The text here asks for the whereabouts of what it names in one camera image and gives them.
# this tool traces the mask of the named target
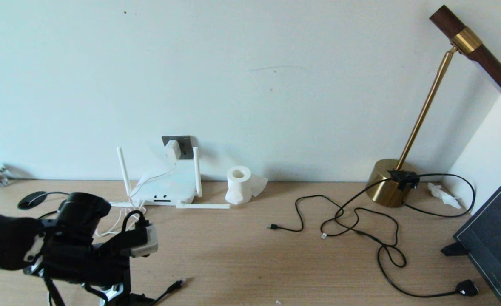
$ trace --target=gold lamp arm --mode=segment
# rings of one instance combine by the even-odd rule
[[[404,165],[404,161],[406,160],[407,154],[409,153],[411,149],[411,145],[413,144],[413,141],[415,141],[415,138],[417,136],[417,133],[419,132],[419,129],[422,125],[422,122],[424,121],[424,118],[426,116],[426,113],[428,112],[428,109],[430,108],[430,104],[432,104],[432,101],[434,100],[434,96],[436,95],[439,84],[441,83],[441,80],[443,79],[443,76],[445,75],[445,72],[447,72],[447,68],[449,68],[449,64],[451,63],[451,59],[453,58],[453,54],[455,54],[458,51],[457,47],[451,48],[451,50],[445,52],[445,55],[443,56],[443,60],[441,61],[441,64],[439,65],[438,72],[436,74],[436,78],[434,79],[434,82],[432,83],[432,87],[430,88],[430,92],[428,93],[428,96],[426,97],[426,101],[424,102],[424,105],[422,106],[422,110],[419,114],[419,118],[417,118],[417,121],[415,122],[415,126],[413,127],[413,130],[411,131],[410,137],[407,140],[406,147],[404,147],[404,151],[402,151],[402,155],[400,156],[400,159],[398,160],[398,164],[396,165],[396,168],[394,170],[399,171],[402,170],[402,166]]]

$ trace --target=wall outlet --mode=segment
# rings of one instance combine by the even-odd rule
[[[181,150],[180,159],[194,159],[194,150],[190,136],[162,136],[163,146],[165,147],[169,141],[177,141]]]

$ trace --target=white router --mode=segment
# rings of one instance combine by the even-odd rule
[[[126,171],[124,155],[122,154],[122,148],[117,147],[118,160],[120,161],[124,185],[126,186],[126,194],[131,196],[132,200],[143,200],[145,205],[168,206],[189,204],[194,201],[194,196],[201,197],[202,175],[199,170],[199,149],[198,147],[192,147],[192,149],[194,151],[194,173],[189,172],[188,169],[186,169],[186,172],[184,169],[180,173],[174,172],[178,163],[186,162],[176,160],[172,171],[157,178],[151,176],[152,178],[150,179],[142,179],[143,182],[137,184],[132,191],[130,180],[128,179],[128,172]]]

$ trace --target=router antenna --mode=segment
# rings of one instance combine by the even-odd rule
[[[116,147],[118,152],[118,161],[120,162],[120,169],[122,169],[122,176],[124,177],[124,185],[126,186],[126,194],[131,196],[131,185],[128,179],[128,171],[126,171],[126,163],[124,162],[124,155],[122,154],[122,148]]]
[[[199,171],[199,149],[193,147],[194,150],[194,169],[196,170],[196,195],[202,197],[202,173]]]

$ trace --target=white wall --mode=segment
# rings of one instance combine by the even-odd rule
[[[2,1],[0,162],[120,179],[120,145],[137,179],[162,135],[191,134],[208,179],[244,164],[365,181],[398,158],[449,49],[428,19],[444,3],[501,61],[501,1]],[[496,95],[457,55],[408,162],[448,170]]]
[[[478,211],[501,186],[501,96],[449,172],[465,177],[474,185],[475,206],[471,213]],[[444,183],[468,207],[472,192],[466,183],[455,178],[445,179]]]

